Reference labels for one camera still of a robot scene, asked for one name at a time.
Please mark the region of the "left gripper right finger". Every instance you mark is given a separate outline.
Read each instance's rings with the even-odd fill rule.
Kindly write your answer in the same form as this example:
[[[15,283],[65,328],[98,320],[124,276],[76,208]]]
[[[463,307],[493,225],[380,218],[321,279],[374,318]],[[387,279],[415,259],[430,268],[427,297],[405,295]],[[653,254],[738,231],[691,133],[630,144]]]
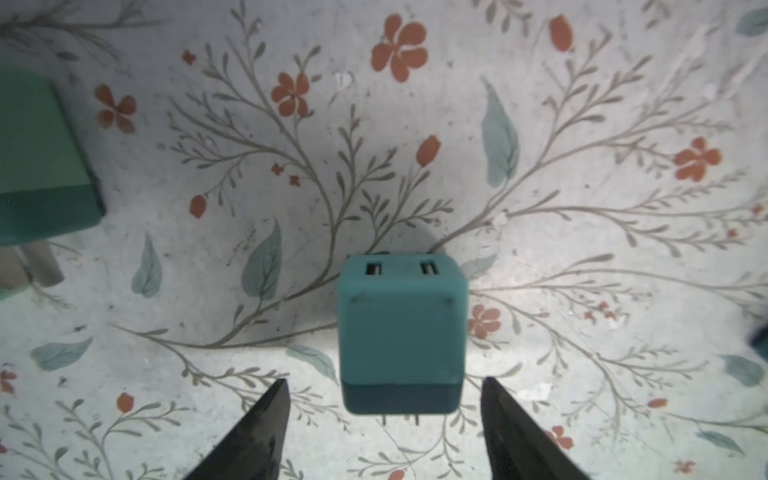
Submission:
[[[480,412],[494,479],[588,479],[493,377],[483,380]]]

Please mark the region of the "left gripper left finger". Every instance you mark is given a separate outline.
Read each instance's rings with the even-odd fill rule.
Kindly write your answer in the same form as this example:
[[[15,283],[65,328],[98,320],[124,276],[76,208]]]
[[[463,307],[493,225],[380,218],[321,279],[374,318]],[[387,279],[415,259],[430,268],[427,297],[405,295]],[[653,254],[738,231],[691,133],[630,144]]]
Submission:
[[[186,479],[277,479],[290,406],[288,382],[277,380]]]

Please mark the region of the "teal plug adapter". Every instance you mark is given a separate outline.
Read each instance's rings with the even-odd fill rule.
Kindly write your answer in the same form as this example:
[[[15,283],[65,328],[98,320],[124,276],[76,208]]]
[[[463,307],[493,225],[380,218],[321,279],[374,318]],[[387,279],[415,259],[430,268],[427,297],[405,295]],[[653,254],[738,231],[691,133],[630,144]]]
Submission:
[[[444,254],[356,255],[337,288],[343,401],[356,415],[457,410],[468,281]]]

